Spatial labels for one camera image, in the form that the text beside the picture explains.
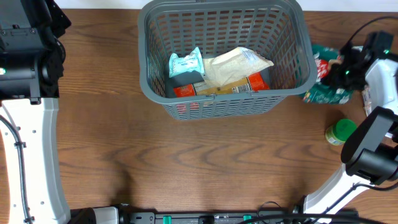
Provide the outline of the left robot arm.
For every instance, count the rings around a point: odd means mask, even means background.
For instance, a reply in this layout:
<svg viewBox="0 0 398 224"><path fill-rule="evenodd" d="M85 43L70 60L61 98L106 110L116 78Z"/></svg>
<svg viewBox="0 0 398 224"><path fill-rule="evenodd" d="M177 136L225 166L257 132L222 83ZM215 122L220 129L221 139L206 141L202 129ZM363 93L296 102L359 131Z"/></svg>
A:
<svg viewBox="0 0 398 224"><path fill-rule="evenodd" d="M60 180L58 81L70 20L53 0L1 0L1 137L9 223L118 223L116 207L72 210Z"/></svg>

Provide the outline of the green coffee bag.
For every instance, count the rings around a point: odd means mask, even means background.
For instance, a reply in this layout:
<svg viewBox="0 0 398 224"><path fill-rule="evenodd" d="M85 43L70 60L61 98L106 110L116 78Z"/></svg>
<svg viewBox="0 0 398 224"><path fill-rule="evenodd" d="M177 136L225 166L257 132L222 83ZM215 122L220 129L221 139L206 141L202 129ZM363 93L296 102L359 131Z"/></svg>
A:
<svg viewBox="0 0 398 224"><path fill-rule="evenodd" d="M336 89L321 83L322 78L329 75L334 64L341 64L343 58L337 49L323 45L312 45L313 57L317 66L317 80L311 89L299 95L305 103L343 105L353 95L353 90Z"/></svg>

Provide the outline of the light blue wipes packet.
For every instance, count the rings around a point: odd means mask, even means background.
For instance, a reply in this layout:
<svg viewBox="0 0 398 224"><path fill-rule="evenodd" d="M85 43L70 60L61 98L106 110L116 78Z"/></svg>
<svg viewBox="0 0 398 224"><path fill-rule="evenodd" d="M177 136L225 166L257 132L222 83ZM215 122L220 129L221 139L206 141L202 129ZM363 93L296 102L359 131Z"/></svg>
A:
<svg viewBox="0 0 398 224"><path fill-rule="evenodd" d="M173 53L169 58L170 78L190 72L198 72L200 75L205 74L203 59L198 47L184 57L179 57L176 53Z"/></svg>

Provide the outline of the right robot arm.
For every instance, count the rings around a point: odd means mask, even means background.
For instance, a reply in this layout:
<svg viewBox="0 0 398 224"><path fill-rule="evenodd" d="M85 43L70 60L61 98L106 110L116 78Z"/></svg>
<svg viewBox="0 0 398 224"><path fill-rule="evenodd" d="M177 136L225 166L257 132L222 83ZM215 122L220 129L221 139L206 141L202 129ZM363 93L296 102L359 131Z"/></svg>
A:
<svg viewBox="0 0 398 224"><path fill-rule="evenodd" d="M390 104L376 105L346 140L341 167L312 194L304 198L302 213L306 223L330 223L346 204L366 191L390 191L385 181L397 180L397 148L382 143L388 135L397 142L397 110Z"/></svg>

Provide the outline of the tissue pack multipack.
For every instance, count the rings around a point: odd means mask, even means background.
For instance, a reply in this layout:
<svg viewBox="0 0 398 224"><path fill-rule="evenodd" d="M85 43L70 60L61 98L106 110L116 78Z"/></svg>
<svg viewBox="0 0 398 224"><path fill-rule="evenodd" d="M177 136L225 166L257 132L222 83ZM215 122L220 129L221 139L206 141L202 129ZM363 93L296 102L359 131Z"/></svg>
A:
<svg viewBox="0 0 398 224"><path fill-rule="evenodd" d="M371 101L371 92L370 92L370 86L369 83L366 79L368 73L369 73L369 68L371 65L368 65L366 73L364 75L366 85L364 86L364 90L361 92L362 98L363 98L363 104L364 104L364 112L366 113L366 116L369 116L369 114L372 112L372 101Z"/></svg>

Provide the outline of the beige paper pouch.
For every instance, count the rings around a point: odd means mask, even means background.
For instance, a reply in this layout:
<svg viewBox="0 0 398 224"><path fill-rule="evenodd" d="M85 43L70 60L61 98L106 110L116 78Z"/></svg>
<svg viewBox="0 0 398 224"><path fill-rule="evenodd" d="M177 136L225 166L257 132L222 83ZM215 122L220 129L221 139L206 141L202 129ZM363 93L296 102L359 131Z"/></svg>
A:
<svg viewBox="0 0 398 224"><path fill-rule="evenodd" d="M204 81L213 87L222 87L261 72L274 63L245 47L235 49L214 58L204 58Z"/></svg>

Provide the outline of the orange pasta package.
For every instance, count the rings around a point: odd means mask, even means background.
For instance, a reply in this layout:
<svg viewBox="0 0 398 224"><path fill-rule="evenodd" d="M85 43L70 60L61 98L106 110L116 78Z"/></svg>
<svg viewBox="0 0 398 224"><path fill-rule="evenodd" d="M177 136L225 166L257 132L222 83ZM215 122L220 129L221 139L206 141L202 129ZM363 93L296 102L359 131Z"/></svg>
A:
<svg viewBox="0 0 398 224"><path fill-rule="evenodd" d="M250 91L269 90L268 84L262 79L259 72L229 83L222 87L214 87L205 82L188 84L173 89L177 98L197 95L227 95L233 93L247 93Z"/></svg>

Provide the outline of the green lid jar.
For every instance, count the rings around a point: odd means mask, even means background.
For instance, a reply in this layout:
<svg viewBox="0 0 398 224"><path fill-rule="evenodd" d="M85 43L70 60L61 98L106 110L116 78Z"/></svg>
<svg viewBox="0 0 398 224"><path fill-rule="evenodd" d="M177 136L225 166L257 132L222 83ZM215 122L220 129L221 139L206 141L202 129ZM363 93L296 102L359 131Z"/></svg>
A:
<svg viewBox="0 0 398 224"><path fill-rule="evenodd" d="M356 128L357 125L352 120L341 119L326 129L325 138L334 146L343 145Z"/></svg>

